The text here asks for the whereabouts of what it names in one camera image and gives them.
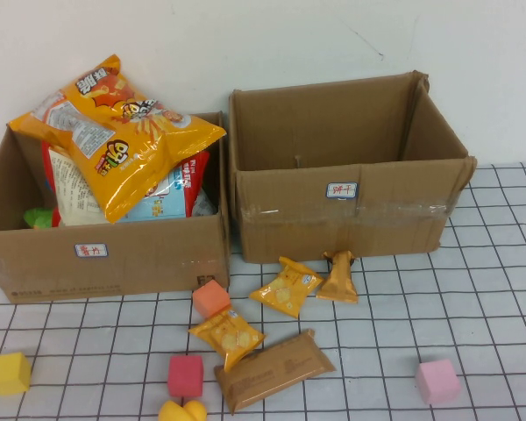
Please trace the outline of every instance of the grid floor mat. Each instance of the grid floor mat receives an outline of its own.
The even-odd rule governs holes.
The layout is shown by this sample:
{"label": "grid floor mat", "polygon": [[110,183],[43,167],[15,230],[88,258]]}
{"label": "grid floor mat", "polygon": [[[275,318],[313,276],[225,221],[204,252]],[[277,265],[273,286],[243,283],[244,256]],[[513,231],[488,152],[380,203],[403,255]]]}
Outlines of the grid floor mat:
{"label": "grid floor mat", "polygon": [[[308,263],[326,274],[324,261]],[[337,366],[240,411],[238,421],[526,421],[526,165],[476,171],[431,254],[357,260],[358,305],[310,297],[299,320],[247,298],[279,265],[244,263],[230,294],[268,335],[306,328]],[[0,397],[0,419],[155,420],[172,353],[199,353],[209,421],[232,419],[212,368],[221,359],[187,333],[190,293],[10,305],[0,290],[0,353],[23,351],[31,390]],[[420,361],[449,358],[461,395],[425,405]]]}

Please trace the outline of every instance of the yellow snack packet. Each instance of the yellow snack packet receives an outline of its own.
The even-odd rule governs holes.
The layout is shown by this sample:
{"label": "yellow snack packet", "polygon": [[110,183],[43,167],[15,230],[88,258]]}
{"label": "yellow snack packet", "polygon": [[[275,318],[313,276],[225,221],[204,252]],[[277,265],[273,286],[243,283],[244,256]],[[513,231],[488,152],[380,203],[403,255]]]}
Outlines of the yellow snack packet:
{"label": "yellow snack packet", "polygon": [[68,151],[111,223],[181,161],[225,135],[142,95],[112,55],[10,122],[14,132]]}
{"label": "yellow snack packet", "polygon": [[351,265],[354,262],[352,253],[349,251],[324,253],[323,257],[331,263],[332,267],[330,275],[322,288],[317,291],[316,297],[323,300],[358,303],[359,294],[357,294],[351,278]]}
{"label": "yellow snack packet", "polygon": [[323,282],[323,278],[302,263],[280,257],[283,266],[274,280],[265,287],[253,291],[249,297],[298,318],[306,297]]}
{"label": "yellow snack packet", "polygon": [[252,350],[265,335],[253,329],[232,307],[228,307],[204,323],[189,329],[224,357],[224,371],[230,369]]}

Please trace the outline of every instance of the empty cardboard box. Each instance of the empty cardboard box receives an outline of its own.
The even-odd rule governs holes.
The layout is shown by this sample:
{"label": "empty cardboard box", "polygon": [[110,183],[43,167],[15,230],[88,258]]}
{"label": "empty cardboard box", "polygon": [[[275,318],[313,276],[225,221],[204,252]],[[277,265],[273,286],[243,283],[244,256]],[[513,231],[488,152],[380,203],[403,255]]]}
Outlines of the empty cardboard box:
{"label": "empty cardboard box", "polygon": [[475,158],[419,72],[235,91],[231,208],[247,261],[425,253]]}
{"label": "empty cardboard box", "polygon": [[[222,125],[219,113],[204,114]],[[13,303],[228,285],[224,143],[209,148],[204,188],[218,213],[114,225],[25,229],[24,212],[54,206],[40,144],[7,128],[0,146],[0,287]]]}

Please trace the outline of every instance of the foam cube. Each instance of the foam cube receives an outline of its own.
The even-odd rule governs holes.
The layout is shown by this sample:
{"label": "foam cube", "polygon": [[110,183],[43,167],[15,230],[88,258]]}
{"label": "foam cube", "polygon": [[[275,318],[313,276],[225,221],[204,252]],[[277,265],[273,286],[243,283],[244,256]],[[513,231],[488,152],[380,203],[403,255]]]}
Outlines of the foam cube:
{"label": "foam cube", "polygon": [[427,404],[451,401],[462,388],[450,360],[419,364],[415,381]]}
{"label": "foam cube", "polygon": [[167,388],[173,397],[203,395],[203,359],[198,355],[174,355],[169,360]]}
{"label": "foam cube", "polygon": [[32,366],[22,353],[0,355],[0,395],[8,396],[29,390]]}
{"label": "foam cube", "polygon": [[230,305],[230,296],[214,279],[193,293],[193,305],[204,318],[211,318]]}

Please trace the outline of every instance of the packing tape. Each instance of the packing tape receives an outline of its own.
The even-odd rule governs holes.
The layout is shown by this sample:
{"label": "packing tape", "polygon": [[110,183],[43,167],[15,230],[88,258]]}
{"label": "packing tape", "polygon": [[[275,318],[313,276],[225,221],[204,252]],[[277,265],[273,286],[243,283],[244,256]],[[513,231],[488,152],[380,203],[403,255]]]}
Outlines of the packing tape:
{"label": "packing tape", "polygon": [[378,203],[357,206],[320,206],[304,203],[296,209],[266,209],[258,204],[240,209],[242,221],[266,224],[408,225],[424,220],[447,219],[455,201],[440,203]]}

